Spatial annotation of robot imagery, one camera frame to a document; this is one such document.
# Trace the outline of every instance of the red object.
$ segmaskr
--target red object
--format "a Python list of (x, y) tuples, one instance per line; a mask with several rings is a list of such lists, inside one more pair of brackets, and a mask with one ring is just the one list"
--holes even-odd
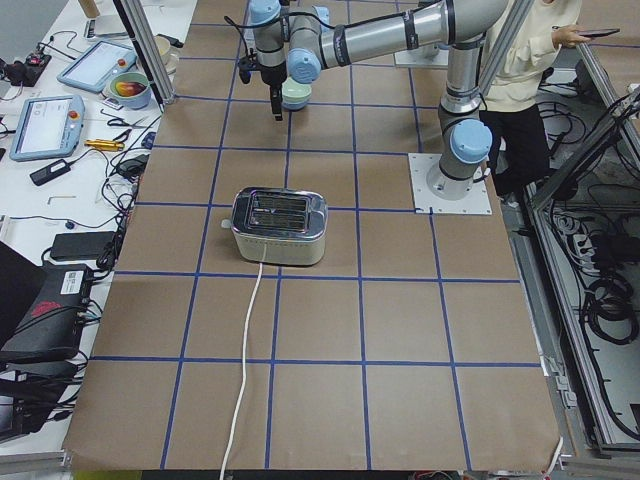
[(116, 93), (121, 97), (133, 97), (144, 92), (145, 88), (140, 82), (116, 82)]
[(61, 307), (62, 305), (60, 305), (57, 302), (50, 302), (48, 300), (45, 300), (43, 302), (40, 302), (38, 305), (36, 305), (36, 307), (31, 311), (31, 318), (40, 317), (45, 313), (49, 313), (50, 311), (55, 310), (56, 308), (61, 308)]

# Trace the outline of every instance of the red logo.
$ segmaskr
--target red logo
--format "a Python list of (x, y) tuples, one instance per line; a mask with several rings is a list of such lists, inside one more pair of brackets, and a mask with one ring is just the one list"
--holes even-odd
[(40, 302), (38, 305), (36, 305), (36, 308), (31, 311), (31, 318), (40, 317), (45, 313), (49, 313), (51, 310), (55, 310), (56, 308), (61, 307), (62, 305), (60, 305), (59, 303), (45, 300), (44, 302)]

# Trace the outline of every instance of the white desk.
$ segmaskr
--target white desk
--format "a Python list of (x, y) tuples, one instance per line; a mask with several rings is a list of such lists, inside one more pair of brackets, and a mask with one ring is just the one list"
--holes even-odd
[[(145, 0), (142, 4), (150, 5), (145, 6), (145, 13), (154, 34), (164, 33), (180, 40), (185, 39), (196, 0), (164, 0), (162, 2)], [(111, 2), (100, 2), (99, 8), (102, 14), (116, 13), (115, 7)], [(48, 41), (52, 33), (61, 30), (73, 30), (78, 32), (78, 36), (71, 43), (71, 46), (82, 51), (91, 45), (82, 38), (85, 23), (86, 18), (78, 2), (69, 0), (43, 40)], [(68, 51), (65, 45), (69, 38), (69, 34), (57, 35), (54, 46), (60, 50)], [(116, 41), (130, 44), (128, 40)], [(101, 108), (104, 108), (109, 113), (122, 116), (131, 122), (147, 116), (148, 118), (142, 122), (142, 125), (148, 125), (161, 115), (161, 111), (154, 99), (142, 110), (132, 111), (125, 108), (116, 112), (105, 107), (101, 103), (99, 95), (59, 83), (56, 80), (56, 75), (69, 64), (70, 60), (50, 49), (46, 49), (45, 52), (52, 56), (52, 60), (36, 86), (25, 87), (22, 94), (15, 100), (0, 103), (0, 115), (4, 115), (4, 123), (8, 128), (15, 128), (22, 105), (28, 98), (71, 93), (79, 94), (84, 100), (86, 113), (80, 143), (74, 155), (70, 157), (72, 160), (87, 150), (87, 147), (83, 146), (84, 140), (95, 138), (110, 139), (124, 131), (123, 127), (108, 127), (106, 125), (108, 117), (100, 114)], [(68, 53), (73, 56), (77, 55), (73, 51), (68, 51)], [(13, 87), (6, 97), (10, 98), (17, 92), (18, 88)], [(151, 131), (156, 131), (158, 125), (159, 121), (154, 124)], [(133, 140), (138, 137), (140, 132), (142, 130), (134, 130), (132, 132), (126, 144), (127, 147), (132, 145)], [(70, 173), (37, 187), (31, 182), (29, 174), (48, 165), (54, 159), (15, 162), (9, 158), (8, 154), (12, 139), (13, 136), (9, 135), (7, 138), (0, 140), (0, 147), (7, 149), (7, 154), (0, 161), (0, 214), (10, 217), (38, 215), (50, 218), (72, 219), (85, 225), (100, 225), (114, 216), (116, 212), (102, 199), (100, 194), (100, 188), (105, 179), (106, 166), (102, 155), (91, 153), (74, 164)], [(114, 153), (105, 153), (110, 158), (114, 156)], [(113, 228), (114, 222), (110, 222), (100, 229), (110, 230)], [(87, 230), (87, 228), (77, 226), (73, 231), (81, 232)], [(65, 228), (64, 220), (12, 220), (4, 241), (23, 256), (39, 265), (41, 253), (51, 246), (55, 235), (69, 231)], [(108, 290), (108, 281), (94, 286), (91, 294), (92, 299), (96, 300), (100, 305), (104, 305)], [(87, 354), (90, 354), (97, 328), (97, 326), (89, 326), (83, 332), (80, 347)], [(3, 443), (0, 445), (0, 465), (3, 463), (3, 459), (11, 458), (10, 456), (13, 455), (59, 451), (68, 424), (69, 419), (60, 422), (49, 422), (38, 433)]]

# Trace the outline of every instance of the hand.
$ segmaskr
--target hand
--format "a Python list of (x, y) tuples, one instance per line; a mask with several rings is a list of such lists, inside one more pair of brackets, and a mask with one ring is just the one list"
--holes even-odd
[(566, 25), (553, 31), (551, 34), (551, 40), (553, 41), (553, 47), (574, 48), (578, 43), (585, 43), (591, 40), (589, 37), (583, 37), (578, 34), (580, 27), (578, 25)]

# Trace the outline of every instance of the scissors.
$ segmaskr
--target scissors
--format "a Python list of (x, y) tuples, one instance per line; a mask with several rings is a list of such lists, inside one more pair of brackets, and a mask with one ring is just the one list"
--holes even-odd
[(111, 115), (110, 113), (105, 112), (104, 108), (100, 109), (100, 113), (106, 115), (107, 117), (111, 117), (109, 120), (107, 120), (107, 125), (109, 125), (110, 127), (147, 128), (144, 125), (138, 124), (144, 122), (148, 117), (142, 117), (133, 123), (129, 123), (122, 117)]

